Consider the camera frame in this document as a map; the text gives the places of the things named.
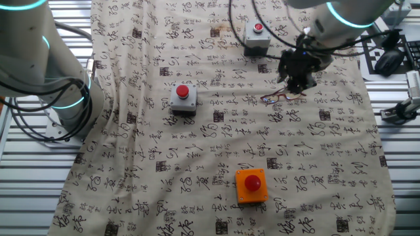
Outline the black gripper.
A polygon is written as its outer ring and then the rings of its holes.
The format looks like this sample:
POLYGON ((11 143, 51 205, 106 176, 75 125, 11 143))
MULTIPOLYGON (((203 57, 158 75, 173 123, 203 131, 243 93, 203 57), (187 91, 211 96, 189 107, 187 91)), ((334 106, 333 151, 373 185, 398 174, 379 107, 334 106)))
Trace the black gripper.
POLYGON ((312 74, 321 70, 323 70, 321 60, 308 52, 293 49, 283 50, 277 82, 282 83, 287 78, 290 79, 288 91, 292 94, 300 94, 304 90, 317 86, 315 81, 311 81, 312 74))

